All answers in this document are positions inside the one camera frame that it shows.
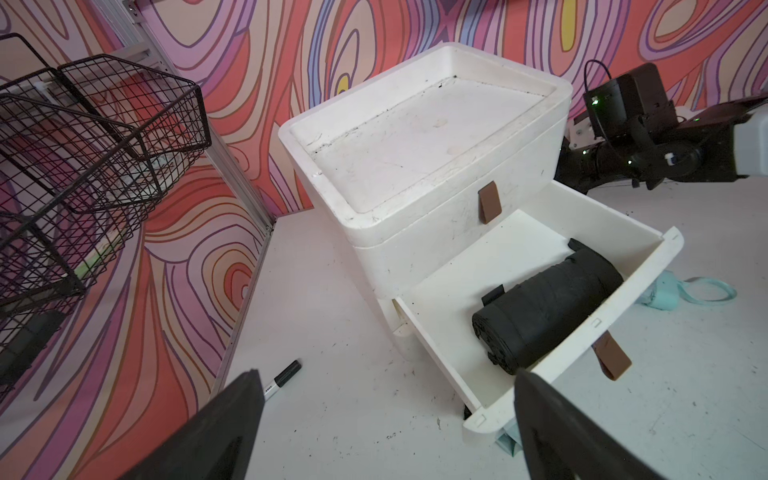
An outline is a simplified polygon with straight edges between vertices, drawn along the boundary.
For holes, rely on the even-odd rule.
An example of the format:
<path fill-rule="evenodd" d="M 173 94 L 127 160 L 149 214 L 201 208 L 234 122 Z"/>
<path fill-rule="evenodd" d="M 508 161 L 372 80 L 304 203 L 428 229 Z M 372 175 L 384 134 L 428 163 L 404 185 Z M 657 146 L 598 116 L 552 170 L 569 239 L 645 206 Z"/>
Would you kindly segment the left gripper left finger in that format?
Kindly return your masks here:
<path fill-rule="evenodd" d="M 265 400 L 259 372 L 240 374 L 124 479 L 243 479 Z"/>

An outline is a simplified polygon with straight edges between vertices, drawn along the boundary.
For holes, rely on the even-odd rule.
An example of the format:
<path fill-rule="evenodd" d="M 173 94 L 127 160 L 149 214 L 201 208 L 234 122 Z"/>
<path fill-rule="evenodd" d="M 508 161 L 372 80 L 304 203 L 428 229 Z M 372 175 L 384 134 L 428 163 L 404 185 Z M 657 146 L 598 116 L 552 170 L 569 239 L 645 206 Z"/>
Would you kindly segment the white drawer cabinet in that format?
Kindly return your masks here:
<path fill-rule="evenodd" d="M 393 299 L 553 179 L 571 83 L 442 43 L 290 119 L 279 130 L 314 205 L 340 228 L 373 294 Z"/>

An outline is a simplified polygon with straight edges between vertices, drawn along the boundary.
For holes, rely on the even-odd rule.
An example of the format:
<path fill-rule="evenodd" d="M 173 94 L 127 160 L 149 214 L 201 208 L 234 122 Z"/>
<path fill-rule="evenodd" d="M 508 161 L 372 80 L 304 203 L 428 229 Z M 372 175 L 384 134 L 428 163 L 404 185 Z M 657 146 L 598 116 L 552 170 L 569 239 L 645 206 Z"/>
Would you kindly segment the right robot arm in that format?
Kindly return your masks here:
<path fill-rule="evenodd" d="M 555 180 L 581 193 L 628 180 L 729 183 L 767 174 L 767 95 L 714 105 L 679 119 L 657 67 L 645 63 L 583 100 L 596 143 L 561 147 Z"/>

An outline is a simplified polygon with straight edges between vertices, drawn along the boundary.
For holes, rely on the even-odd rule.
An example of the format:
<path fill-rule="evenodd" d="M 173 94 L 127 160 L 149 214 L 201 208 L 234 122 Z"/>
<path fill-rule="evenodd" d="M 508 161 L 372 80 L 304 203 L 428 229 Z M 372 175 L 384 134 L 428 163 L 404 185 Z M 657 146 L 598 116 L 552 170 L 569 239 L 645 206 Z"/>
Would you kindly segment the white drawer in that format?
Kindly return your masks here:
<path fill-rule="evenodd" d="M 616 322 L 682 250 L 675 227 L 661 233 L 563 184 L 552 182 L 434 274 L 396 299 L 421 344 L 471 410 L 467 443 L 494 442 L 516 420 L 512 375 L 493 365 L 471 328 L 481 298 L 564 259 L 576 239 L 600 253 L 624 282 L 594 313 L 538 360 L 553 382 Z"/>

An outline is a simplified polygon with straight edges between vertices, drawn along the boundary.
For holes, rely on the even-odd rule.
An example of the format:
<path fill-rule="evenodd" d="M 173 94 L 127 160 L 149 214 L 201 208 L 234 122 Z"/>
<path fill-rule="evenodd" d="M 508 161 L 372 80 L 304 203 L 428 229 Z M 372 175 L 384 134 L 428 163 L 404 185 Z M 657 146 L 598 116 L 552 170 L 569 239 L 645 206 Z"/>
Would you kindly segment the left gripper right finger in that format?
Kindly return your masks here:
<path fill-rule="evenodd" d="M 660 479 L 538 375 L 520 370 L 515 412 L 532 479 Z"/>

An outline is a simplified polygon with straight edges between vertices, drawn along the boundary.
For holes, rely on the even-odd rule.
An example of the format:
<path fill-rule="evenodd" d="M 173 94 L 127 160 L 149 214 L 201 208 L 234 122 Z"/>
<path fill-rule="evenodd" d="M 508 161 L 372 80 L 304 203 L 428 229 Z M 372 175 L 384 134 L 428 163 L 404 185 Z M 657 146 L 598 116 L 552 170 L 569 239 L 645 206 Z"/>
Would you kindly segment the black umbrella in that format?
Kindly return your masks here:
<path fill-rule="evenodd" d="M 509 375 L 529 368 L 564 341 L 622 284 L 614 265 L 571 238 L 571 254 L 505 290 L 481 298 L 472 329 L 489 360 Z"/>

